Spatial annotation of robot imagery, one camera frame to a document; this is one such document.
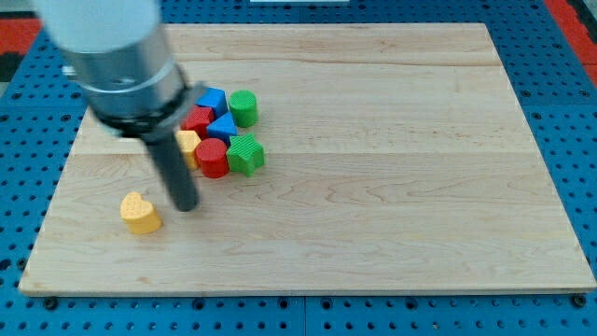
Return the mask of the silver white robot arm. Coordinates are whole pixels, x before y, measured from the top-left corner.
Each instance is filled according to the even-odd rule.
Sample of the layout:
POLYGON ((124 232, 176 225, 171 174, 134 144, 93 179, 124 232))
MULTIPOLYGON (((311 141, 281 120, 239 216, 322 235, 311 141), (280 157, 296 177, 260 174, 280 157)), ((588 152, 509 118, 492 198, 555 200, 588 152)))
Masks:
POLYGON ((95 117, 122 137, 171 136, 204 90, 171 51, 157 0, 34 0, 95 117))

